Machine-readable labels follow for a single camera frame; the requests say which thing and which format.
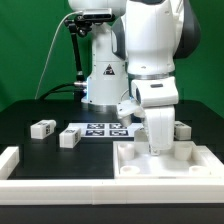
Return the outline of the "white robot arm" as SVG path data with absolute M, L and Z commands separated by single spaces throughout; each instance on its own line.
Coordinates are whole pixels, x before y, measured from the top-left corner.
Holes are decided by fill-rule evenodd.
M 200 41 L 190 0 L 68 0 L 78 13 L 78 34 L 93 34 L 92 72 L 82 103 L 112 109 L 120 123 L 143 122 L 153 155 L 174 139 L 174 60 L 188 57 Z

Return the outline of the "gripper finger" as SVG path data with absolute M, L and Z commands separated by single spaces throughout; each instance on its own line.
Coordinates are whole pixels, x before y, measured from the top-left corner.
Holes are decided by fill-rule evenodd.
M 150 154 L 153 156 L 158 156 L 160 154 L 160 150 L 150 147 Z

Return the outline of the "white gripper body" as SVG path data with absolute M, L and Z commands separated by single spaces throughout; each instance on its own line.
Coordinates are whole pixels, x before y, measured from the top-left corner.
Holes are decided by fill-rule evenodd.
M 133 80 L 131 93 L 143 110 L 150 149 L 169 150 L 174 138 L 174 105 L 179 100 L 175 78 Z

